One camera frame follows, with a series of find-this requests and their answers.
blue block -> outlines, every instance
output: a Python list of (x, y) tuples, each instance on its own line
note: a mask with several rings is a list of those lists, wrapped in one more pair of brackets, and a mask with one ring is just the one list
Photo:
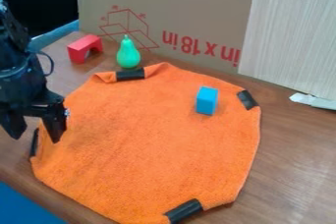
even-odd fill
[(218, 103), (218, 89), (202, 86), (196, 97), (196, 112), (213, 115)]

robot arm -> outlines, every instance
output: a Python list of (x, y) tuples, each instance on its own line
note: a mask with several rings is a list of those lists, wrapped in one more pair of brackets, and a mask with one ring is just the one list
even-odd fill
[(39, 117), (57, 142), (66, 131), (68, 111), (63, 97), (47, 89), (38, 58), (28, 51), (29, 42), (28, 30), (0, 0), (0, 125), (17, 140), (27, 128), (24, 116)]

red block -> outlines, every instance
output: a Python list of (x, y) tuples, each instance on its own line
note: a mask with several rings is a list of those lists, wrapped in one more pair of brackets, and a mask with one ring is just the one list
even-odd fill
[(85, 54), (91, 49), (97, 50), (98, 52), (103, 51), (101, 38), (94, 34), (89, 34), (68, 45), (71, 61), (78, 64), (84, 63)]

orange cloth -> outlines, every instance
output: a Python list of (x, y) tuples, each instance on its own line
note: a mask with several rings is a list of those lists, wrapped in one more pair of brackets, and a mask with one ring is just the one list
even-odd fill
[[(145, 79), (92, 76), (67, 97), (68, 130), (53, 144), (40, 127), (31, 158), (47, 186), (120, 223), (166, 224), (196, 198), (204, 210), (235, 200), (259, 142), (260, 108), (241, 87), (162, 63)], [(197, 114), (202, 86), (219, 89), (213, 116)]]

toy pear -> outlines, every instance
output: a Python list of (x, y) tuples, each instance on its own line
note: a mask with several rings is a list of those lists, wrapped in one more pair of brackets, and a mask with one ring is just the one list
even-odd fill
[(117, 53), (117, 62), (125, 69), (132, 69), (140, 62), (140, 53), (126, 34), (124, 35)]

